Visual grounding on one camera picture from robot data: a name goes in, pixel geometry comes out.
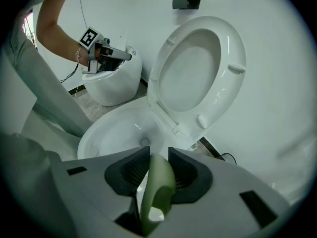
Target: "person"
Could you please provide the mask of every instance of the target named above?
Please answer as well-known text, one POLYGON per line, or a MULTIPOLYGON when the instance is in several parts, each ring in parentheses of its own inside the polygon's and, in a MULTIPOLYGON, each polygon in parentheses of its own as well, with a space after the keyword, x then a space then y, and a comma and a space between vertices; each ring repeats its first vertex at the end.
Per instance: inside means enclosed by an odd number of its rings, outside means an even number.
POLYGON ((87 50, 57 24, 65 1, 30 0, 16 16, 4 42, 4 50, 20 78, 37 97, 33 111, 45 120, 58 124, 64 131, 82 137, 92 122, 22 30, 26 13, 32 6, 43 2, 37 20, 37 40, 52 53, 87 66, 87 50))

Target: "black toilet paper holder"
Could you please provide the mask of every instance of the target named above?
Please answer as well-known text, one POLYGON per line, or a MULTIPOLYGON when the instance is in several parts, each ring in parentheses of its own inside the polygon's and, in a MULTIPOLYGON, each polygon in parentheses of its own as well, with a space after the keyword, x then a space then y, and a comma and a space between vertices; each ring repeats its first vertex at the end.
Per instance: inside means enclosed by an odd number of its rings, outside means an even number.
POLYGON ((195 9, 198 10, 200 0, 173 0, 173 9, 195 9))

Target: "black cable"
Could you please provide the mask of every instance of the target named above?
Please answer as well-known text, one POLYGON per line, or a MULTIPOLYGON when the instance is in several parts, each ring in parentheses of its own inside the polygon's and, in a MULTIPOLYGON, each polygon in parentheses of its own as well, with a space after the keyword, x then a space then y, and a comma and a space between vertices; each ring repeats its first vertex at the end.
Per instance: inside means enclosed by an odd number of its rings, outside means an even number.
POLYGON ((236 159, 235 159, 230 153, 224 153, 224 154, 222 154, 222 155, 225 155, 225 154, 230 155, 230 156, 233 158, 234 162, 237 164, 236 159))
POLYGON ((85 20, 85 16, 84 16, 83 5, 81 4, 81 0, 79 0, 79 2, 80 2, 80 7, 81 7, 81 13, 83 14, 85 26, 86 26, 86 29, 87 29, 88 27, 87 27, 86 20, 85 20))
POLYGON ((78 68, 78 65, 79 64, 76 65, 76 68, 74 69, 74 71, 72 73, 70 73, 65 79, 60 80, 60 83, 64 83, 67 79, 69 79, 72 75, 74 75, 77 68, 78 68))

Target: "person's leg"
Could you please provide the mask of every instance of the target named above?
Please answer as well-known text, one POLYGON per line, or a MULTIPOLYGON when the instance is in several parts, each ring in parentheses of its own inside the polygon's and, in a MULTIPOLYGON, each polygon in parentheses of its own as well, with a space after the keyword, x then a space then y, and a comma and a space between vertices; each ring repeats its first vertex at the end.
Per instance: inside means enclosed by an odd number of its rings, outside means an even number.
POLYGON ((57 123, 72 135, 84 135, 92 122, 62 86, 30 40, 26 39, 21 45, 14 67, 37 97, 33 108, 37 114, 57 123))

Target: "bracelet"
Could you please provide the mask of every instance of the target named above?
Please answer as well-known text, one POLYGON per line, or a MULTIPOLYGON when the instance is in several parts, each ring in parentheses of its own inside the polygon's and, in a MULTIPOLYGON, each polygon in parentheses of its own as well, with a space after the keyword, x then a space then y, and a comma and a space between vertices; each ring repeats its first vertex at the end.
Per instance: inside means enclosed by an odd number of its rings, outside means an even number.
POLYGON ((76 54, 75 54, 75 60, 76 60, 77 63, 79 63, 79 58, 80 58, 79 52, 80 52, 80 50, 81 50, 81 47, 82 47, 82 46, 79 47, 79 49, 77 50, 77 52, 76 52, 76 54))

